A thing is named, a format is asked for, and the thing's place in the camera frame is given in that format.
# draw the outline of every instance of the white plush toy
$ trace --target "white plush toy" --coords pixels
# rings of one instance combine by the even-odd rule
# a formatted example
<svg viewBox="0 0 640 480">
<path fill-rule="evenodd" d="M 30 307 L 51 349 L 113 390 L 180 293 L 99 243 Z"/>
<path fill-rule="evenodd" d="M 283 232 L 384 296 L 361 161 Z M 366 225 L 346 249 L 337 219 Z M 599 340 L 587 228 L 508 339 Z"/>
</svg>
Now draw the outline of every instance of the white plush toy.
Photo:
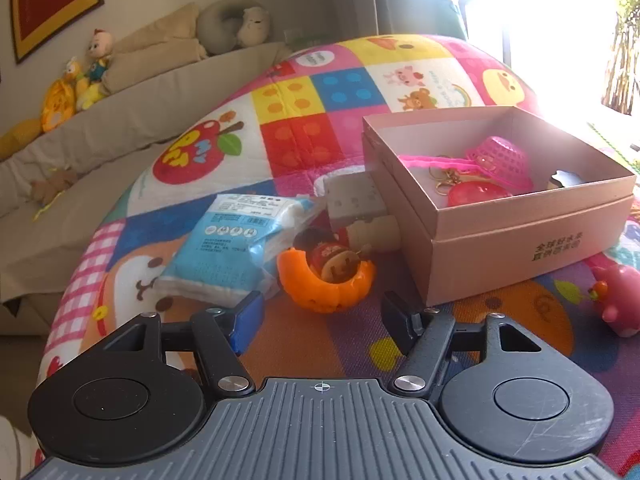
<svg viewBox="0 0 640 480">
<path fill-rule="evenodd" d="M 242 47 L 264 43 L 269 35 L 271 19 L 269 12 L 262 7 L 251 7 L 244 10 L 242 27 L 238 30 L 238 44 Z"/>
</svg>

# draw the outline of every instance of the pink plastic basket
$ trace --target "pink plastic basket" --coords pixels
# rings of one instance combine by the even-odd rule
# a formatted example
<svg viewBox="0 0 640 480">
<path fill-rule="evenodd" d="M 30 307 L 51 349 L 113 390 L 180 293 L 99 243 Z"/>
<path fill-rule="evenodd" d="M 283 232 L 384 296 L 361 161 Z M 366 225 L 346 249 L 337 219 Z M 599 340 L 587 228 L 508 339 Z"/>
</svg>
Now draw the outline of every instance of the pink plastic basket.
<svg viewBox="0 0 640 480">
<path fill-rule="evenodd" d="M 465 153 L 483 173 L 505 186 L 531 192 L 529 159 L 526 153 L 502 137 L 487 137 L 482 143 Z"/>
</svg>

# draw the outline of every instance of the pink pig toy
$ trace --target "pink pig toy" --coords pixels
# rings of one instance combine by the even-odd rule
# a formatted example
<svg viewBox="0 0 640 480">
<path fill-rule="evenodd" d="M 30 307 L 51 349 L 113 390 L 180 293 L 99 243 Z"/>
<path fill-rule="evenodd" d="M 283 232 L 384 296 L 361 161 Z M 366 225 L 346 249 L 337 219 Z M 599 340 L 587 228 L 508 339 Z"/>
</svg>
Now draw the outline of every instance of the pink pig toy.
<svg viewBox="0 0 640 480">
<path fill-rule="evenodd" d="M 620 337 L 640 332 L 640 272 L 626 265 L 595 267 L 598 280 L 589 289 L 602 319 Z"/>
<path fill-rule="evenodd" d="M 420 72 L 414 72 L 414 67 L 407 65 L 404 68 L 398 68 L 391 74 L 385 74 L 385 78 L 389 84 L 405 85 L 405 86 L 424 86 L 421 79 L 424 75 Z"/>
</svg>

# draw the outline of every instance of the floor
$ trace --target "floor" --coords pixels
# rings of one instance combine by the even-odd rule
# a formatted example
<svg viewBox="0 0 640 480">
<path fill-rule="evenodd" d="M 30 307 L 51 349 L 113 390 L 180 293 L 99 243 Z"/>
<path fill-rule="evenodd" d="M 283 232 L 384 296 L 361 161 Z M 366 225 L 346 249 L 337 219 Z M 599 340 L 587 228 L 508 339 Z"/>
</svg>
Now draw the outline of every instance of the floor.
<svg viewBox="0 0 640 480">
<path fill-rule="evenodd" d="M 39 336 L 0 336 L 0 415 L 26 434 L 31 434 L 27 402 L 45 343 Z"/>
</svg>

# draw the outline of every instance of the silver screw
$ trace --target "silver screw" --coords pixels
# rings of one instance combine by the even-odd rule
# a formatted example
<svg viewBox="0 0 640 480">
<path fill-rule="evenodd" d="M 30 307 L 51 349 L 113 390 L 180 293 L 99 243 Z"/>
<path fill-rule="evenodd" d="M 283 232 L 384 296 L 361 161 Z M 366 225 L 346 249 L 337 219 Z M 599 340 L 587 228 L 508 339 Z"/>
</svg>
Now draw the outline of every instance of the silver screw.
<svg viewBox="0 0 640 480">
<path fill-rule="evenodd" d="M 229 375 L 220 379 L 218 386 L 226 392 L 241 392 L 249 387 L 249 381 L 239 375 Z"/>
<path fill-rule="evenodd" d="M 417 392 L 418 390 L 423 389 L 426 385 L 427 383 L 424 382 L 424 379 L 416 375 L 403 375 L 394 381 L 394 386 L 398 388 L 398 390 L 403 390 L 405 392 Z"/>
</svg>

